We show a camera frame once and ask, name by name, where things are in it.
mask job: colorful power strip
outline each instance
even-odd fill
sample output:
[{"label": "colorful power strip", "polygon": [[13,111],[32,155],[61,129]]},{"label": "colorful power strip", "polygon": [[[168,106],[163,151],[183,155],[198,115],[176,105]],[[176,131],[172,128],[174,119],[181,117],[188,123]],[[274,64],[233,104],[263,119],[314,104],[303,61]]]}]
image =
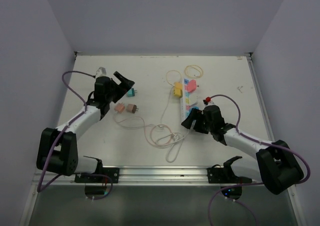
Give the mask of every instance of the colorful power strip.
[{"label": "colorful power strip", "polygon": [[183,122],[190,114],[193,108],[199,109],[197,107],[198,97],[197,97],[197,82],[192,79],[188,80],[186,78],[182,79],[182,97],[180,98],[181,104],[181,121]]}]

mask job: blue connector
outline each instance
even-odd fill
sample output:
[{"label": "blue connector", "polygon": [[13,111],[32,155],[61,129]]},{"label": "blue connector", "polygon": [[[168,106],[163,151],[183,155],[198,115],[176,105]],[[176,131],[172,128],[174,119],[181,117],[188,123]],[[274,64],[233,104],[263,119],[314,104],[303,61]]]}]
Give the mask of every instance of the blue connector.
[{"label": "blue connector", "polygon": [[137,93],[137,90],[135,90],[133,87],[126,93],[127,97],[134,97]]}]

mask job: metal frame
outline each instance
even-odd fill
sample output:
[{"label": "metal frame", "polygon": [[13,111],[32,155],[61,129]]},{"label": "metal frame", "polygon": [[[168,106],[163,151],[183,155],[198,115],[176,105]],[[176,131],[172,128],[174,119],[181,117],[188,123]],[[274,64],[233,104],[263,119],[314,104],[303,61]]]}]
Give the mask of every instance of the metal frame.
[{"label": "metal frame", "polygon": [[[274,141],[274,135],[268,118],[267,110],[263,97],[261,94],[260,86],[254,70],[253,61],[250,54],[245,55],[247,58],[248,66],[252,76],[255,92],[259,101],[261,112],[263,115],[264,124],[266,127],[269,140]],[[219,183],[208,183],[207,166],[107,166],[104,167],[118,167],[119,172],[119,186],[221,186]],[[20,220],[20,226],[29,225],[32,212],[38,196],[37,184],[40,178],[41,171],[37,170],[32,180],[31,189],[25,208]],[[47,173],[43,179],[43,183],[47,183],[54,173]],[[74,176],[61,176],[53,185],[77,185],[83,186],[80,183],[74,183]],[[307,225],[306,218],[301,207],[300,201],[297,197],[296,187],[292,186],[288,189],[289,197],[293,207],[293,211],[299,226]]]}]

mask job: purple cable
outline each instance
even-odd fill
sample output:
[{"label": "purple cable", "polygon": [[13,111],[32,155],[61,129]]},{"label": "purple cable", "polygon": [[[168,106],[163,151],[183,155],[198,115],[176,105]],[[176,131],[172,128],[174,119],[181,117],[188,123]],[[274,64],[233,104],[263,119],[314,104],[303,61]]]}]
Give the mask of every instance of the purple cable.
[{"label": "purple cable", "polygon": [[57,178],[59,178],[61,176],[61,174],[58,174],[56,175],[53,179],[51,179],[49,182],[47,182],[44,186],[42,186],[42,183],[44,181],[44,177],[45,177],[45,174],[46,174],[46,171],[47,171],[47,168],[48,168],[48,165],[49,165],[49,161],[50,161],[50,158],[54,152],[54,149],[55,149],[55,146],[57,145],[59,139],[61,138],[61,136],[64,134],[64,132],[67,130],[67,128],[74,122],[76,121],[78,118],[80,118],[82,115],[84,115],[85,111],[87,111],[87,104],[86,104],[86,101],[84,100],[83,97],[81,97],[76,91],[74,91],[68,84],[67,82],[65,81],[65,75],[66,74],[70,74],[70,73],[78,73],[78,74],[83,74],[83,75],[87,75],[87,76],[90,76],[90,77],[95,77],[94,75],[91,75],[91,74],[88,74],[86,72],[81,72],[81,71],[67,71],[65,73],[62,74],[62,82],[64,83],[64,85],[71,91],[73,92],[83,103],[84,103],[84,111],[82,111],[81,113],[79,113],[77,116],[75,116],[73,119],[70,120],[70,122],[64,126],[64,128],[61,130],[61,132],[58,134],[58,136],[56,137],[56,139],[54,140],[53,144],[51,145],[51,148],[50,148],[50,151],[46,157],[46,160],[45,160],[45,163],[44,163],[44,166],[43,166],[43,169],[42,169],[42,173],[41,173],[41,176],[40,176],[40,179],[39,179],[39,183],[38,183],[38,186],[36,188],[37,192],[40,193],[42,192],[43,190],[45,190],[53,181],[55,181]]},{"label": "purple cable", "polygon": [[[252,185],[263,185],[263,182],[255,182],[255,183],[243,183],[243,184],[237,184],[237,185],[231,185],[231,186],[227,186],[224,188],[219,189],[210,199],[209,204],[208,204],[208,210],[207,210],[207,215],[208,215],[208,219],[209,219],[209,223],[211,226],[214,226],[214,223],[212,222],[211,219],[211,204],[213,202],[213,200],[215,199],[215,197],[223,190],[229,190],[229,189],[233,189],[233,188],[237,188],[237,187],[242,187],[242,186],[252,186]],[[248,207],[246,206],[243,202],[240,201],[235,201],[236,203],[242,205],[243,207],[245,207],[252,215],[255,221],[255,225],[258,225],[258,220],[257,217],[255,216],[254,212]]]},{"label": "purple cable", "polygon": [[[287,151],[287,152],[289,152],[289,153],[292,153],[293,155],[297,156],[297,157],[304,163],[304,165],[305,165],[305,167],[306,167],[306,170],[307,170],[306,177],[305,177],[304,179],[300,180],[299,182],[297,182],[296,184],[302,184],[302,183],[306,182],[306,181],[310,178],[310,175],[311,175],[310,166],[309,166],[309,164],[307,163],[307,161],[306,161],[300,154],[298,154],[297,152],[295,152],[295,151],[293,151],[293,150],[291,150],[291,149],[289,149],[289,148],[283,147],[283,146],[279,146],[279,145],[275,145],[275,144],[268,143],[268,142],[263,142],[263,141],[260,142],[259,140],[255,139],[255,138],[252,138],[252,137],[250,137],[250,136],[248,136],[248,135],[240,132],[240,131],[239,131],[239,123],[240,123],[240,119],[241,119],[241,111],[240,111],[240,107],[239,107],[239,105],[237,104],[237,102],[234,101],[231,97],[229,97],[229,96],[227,96],[227,95],[224,95],[224,94],[216,94],[216,95],[214,95],[214,96],[211,96],[210,98],[213,99],[213,98],[215,98],[215,97],[224,97],[224,98],[227,98],[227,99],[229,99],[231,102],[233,102],[234,105],[236,106],[236,109],[238,110],[238,119],[237,119],[236,124],[235,124],[235,130],[237,131],[237,133],[238,133],[239,135],[241,135],[242,137],[244,137],[244,138],[246,138],[246,139],[248,139],[248,140],[251,140],[251,141],[253,141],[253,142],[255,142],[255,143],[262,144],[262,145],[268,146],[268,147],[274,147],[274,148],[277,148],[277,149],[284,150],[284,151]],[[243,183],[243,184],[237,184],[237,185],[227,186],[227,187],[224,187],[224,188],[218,190],[218,191],[212,196],[212,198],[210,199],[209,204],[208,204],[207,215],[208,215],[208,219],[209,219],[210,225],[211,225],[211,226],[214,225],[213,222],[212,222],[212,220],[211,220],[211,212],[210,212],[210,211],[211,211],[211,204],[212,204],[214,198],[215,198],[221,191],[227,190],[227,189],[233,189],[233,188],[237,188],[237,187],[242,187],[242,186],[251,186],[251,185],[263,185],[263,183],[262,183],[262,182],[257,182],[257,183]],[[254,220],[255,220],[255,224],[258,225],[258,220],[257,220],[256,216],[254,215],[253,211],[252,211],[250,208],[248,208],[244,203],[242,203],[242,202],[240,202],[240,201],[236,201],[236,202],[237,202],[238,204],[244,206],[246,209],[248,209],[248,210],[252,213],[252,215],[253,215],[253,217],[254,217]]]},{"label": "purple cable", "polygon": [[104,193],[104,195],[101,196],[101,197],[88,197],[89,199],[91,199],[91,200],[102,200],[102,199],[104,199],[105,197],[107,197],[111,193],[114,184],[112,182],[112,179],[109,176],[104,175],[104,174],[92,174],[92,173],[83,173],[83,175],[93,176],[93,177],[104,177],[104,178],[106,178],[108,180],[108,183],[110,183],[110,189],[109,189],[109,191],[107,193]]}]

